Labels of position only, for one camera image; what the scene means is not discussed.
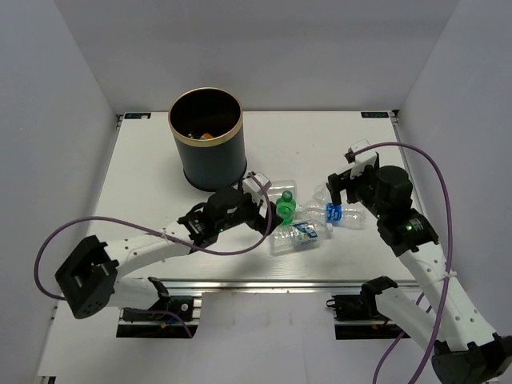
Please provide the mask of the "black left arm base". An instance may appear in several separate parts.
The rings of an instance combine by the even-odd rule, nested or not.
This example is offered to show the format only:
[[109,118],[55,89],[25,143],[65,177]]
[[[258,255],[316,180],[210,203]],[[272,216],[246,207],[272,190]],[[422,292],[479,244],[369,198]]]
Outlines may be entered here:
[[189,339],[199,325],[201,297],[171,295],[167,302],[157,304],[148,313],[144,310],[122,310],[116,331],[117,338]]

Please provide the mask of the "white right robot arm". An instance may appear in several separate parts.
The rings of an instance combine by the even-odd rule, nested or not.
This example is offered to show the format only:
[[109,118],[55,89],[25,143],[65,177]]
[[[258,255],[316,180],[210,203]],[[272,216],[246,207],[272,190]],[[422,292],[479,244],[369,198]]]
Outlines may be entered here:
[[501,336],[480,314],[444,255],[428,219],[412,207],[413,184],[398,166],[380,166],[371,146],[352,146],[351,167],[327,179],[332,203],[342,194],[360,203],[377,220],[381,239],[413,275],[432,313],[410,300],[398,284],[381,276],[362,285],[359,309],[369,318],[395,322],[424,349],[442,383],[484,383],[511,365],[511,338]]

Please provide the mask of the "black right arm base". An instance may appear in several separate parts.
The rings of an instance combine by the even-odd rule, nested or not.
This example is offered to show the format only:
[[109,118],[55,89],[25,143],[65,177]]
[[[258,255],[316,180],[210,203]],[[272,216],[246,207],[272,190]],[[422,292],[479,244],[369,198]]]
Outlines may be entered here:
[[378,312],[375,300],[390,288],[398,288],[398,284],[381,276],[363,283],[357,294],[332,295],[326,307],[333,311],[335,338],[338,341],[396,338],[402,330]]

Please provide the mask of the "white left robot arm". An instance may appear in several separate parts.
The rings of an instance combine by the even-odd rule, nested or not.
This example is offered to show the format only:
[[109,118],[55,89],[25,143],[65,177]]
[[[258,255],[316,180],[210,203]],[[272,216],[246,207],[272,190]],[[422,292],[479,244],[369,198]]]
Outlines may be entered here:
[[268,196],[270,186],[263,174],[248,174],[238,186],[218,190],[162,230],[142,228],[142,235],[118,241],[84,238],[55,274],[73,316],[88,318],[105,307],[152,319],[166,316],[171,298],[162,281],[131,273],[196,251],[212,254],[220,233],[236,226],[268,236],[282,223]]

